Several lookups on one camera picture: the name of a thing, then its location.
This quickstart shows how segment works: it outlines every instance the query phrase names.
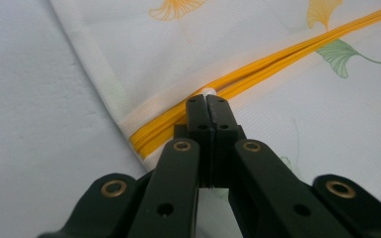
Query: brass ring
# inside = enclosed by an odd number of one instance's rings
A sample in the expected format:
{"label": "brass ring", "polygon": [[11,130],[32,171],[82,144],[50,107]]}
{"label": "brass ring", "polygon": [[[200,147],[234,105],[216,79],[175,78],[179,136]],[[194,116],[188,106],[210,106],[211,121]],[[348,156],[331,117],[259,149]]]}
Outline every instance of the brass ring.
{"label": "brass ring", "polygon": [[173,148],[177,151],[188,151],[191,149],[191,143],[184,141],[176,142],[173,144]]}
{"label": "brass ring", "polygon": [[[120,187],[116,190],[109,190],[109,187],[111,185],[114,185],[114,184],[118,184],[120,185]],[[123,192],[125,192],[126,190],[126,182],[123,181],[123,180],[120,180],[120,179],[115,179],[115,180],[110,180],[108,181],[107,183],[104,184],[104,186],[101,188],[101,194],[105,197],[109,197],[109,198],[112,198],[112,197],[116,197],[116,196],[119,196],[121,195]]]}
{"label": "brass ring", "polygon": [[243,149],[250,152],[258,152],[261,150],[261,145],[259,145],[256,142],[249,141],[249,142],[243,143]]}
{"label": "brass ring", "polygon": [[[343,190],[336,188],[336,186],[342,186]],[[351,186],[337,180],[327,181],[326,188],[333,194],[343,198],[353,198],[356,195],[355,190]]]}

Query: yellow ginkgo leaf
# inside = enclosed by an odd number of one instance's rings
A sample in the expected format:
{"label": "yellow ginkgo leaf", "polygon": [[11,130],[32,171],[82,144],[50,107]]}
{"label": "yellow ginkgo leaf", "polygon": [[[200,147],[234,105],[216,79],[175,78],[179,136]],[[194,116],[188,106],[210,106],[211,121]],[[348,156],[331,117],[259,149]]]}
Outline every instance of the yellow ginkgo leaf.
{"label": "yellow ginkgo leaf", "polygon": [[169,21],[199,8],[204,2],[205,0],[165,0],[163,6],[150,10],[150,16],[158,20]]}
{"label": "yellow ginkgo leaf", "polygon": [[315,22],[321,22],[327,30],[329,16],[340,4],[342,0],[311,0],[308,10],[309,28],[312,28]]}

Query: leaf pattern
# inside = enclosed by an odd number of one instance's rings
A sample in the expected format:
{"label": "leaf pattern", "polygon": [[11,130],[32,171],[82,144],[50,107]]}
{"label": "leaf pattern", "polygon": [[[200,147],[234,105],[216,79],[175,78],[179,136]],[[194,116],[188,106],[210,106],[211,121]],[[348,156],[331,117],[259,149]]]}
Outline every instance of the leaf pattern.
{"label": "leaf pattern", "polygon": [[342,4],[342,0],[311,0],[308,10],[309,28],[312,28],[315,22],[321,22],[327,31],[330,14],[340,4]]}
{"label": "leaf pattern", "polygon": [[381,61],[376,61],[369,59],[356,51],[353,47],[342,40],[336,40],[328,45],[317,50],[327,62],[330,63],[332,69],[342,78],[348,78],[348,72],[346,69],[346,64],[348,60],[353,56],[360,56],[369,61],[380,63]]}
{"label": "leaf pattern", "polygon": [[150,16],[158,20],[170,21],[199,8],[204,2],[205,0],[165,0],[163,6],[150,10]]}

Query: ginkgo leaf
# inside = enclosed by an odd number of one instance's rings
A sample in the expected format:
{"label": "ginkgo leaf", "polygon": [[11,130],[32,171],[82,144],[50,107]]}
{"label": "ginkgo leaf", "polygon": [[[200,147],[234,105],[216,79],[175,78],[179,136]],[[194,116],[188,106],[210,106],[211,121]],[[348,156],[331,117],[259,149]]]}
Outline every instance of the ginkgo leaf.
{"label": "ginkgo leaf", "polygon": [[330,66],[336,72],[336,74],[342,78],[348,78],[346,64],[348,60],[353,56],[360,56],[369,61],[381,64],[381,61],[376,61],[365,57],[349,44],[340,39],[318,49],[317,53],[320,54],[327,62],[329,62]]}
{"label": "ginkgo leaf", "polygon": [[205,0],[165,0],[163,6],[151,9],[150,16],[155,19],[170,21],[199,8]]}
{"label": "ginkgo leaf", "polygon": [[342,0],[311,0],[308,10],[309,28],[312,28],[315,22],[321,22],[327,31],[330,14],[340,4],[342,4]]}

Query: white cloth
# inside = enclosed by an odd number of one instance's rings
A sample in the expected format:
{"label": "white cloth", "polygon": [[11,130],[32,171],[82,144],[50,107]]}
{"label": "white cloth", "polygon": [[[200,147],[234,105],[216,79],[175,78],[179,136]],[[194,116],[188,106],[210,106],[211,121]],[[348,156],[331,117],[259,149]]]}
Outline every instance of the white cloth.
{"label": "white cloth", "polygon": [[[179,11],[179,18],[168,14],[167,21],[151,10],[163,2],[169,0],[52,1],[126,138],[208,82],[326,31],[320,22],[309,28],[315,1],[192,1],[197,8]],[[381,1],[343,1],[327,27],[380,9]],[[347,78],[313,53],[229,102],[247,136],[270,145],[305,182],[336,174],[381,200],[381,63],[373,61],[381,61],[381,22],[342,40],[359,52],[346,65]],[[144,161],[147,168],[160,150]],[[198,234],[235,237],[220,195],[210,196],[202,206],[215,213],[199,216]],[[218,225],[234,228],[219,234]]]}

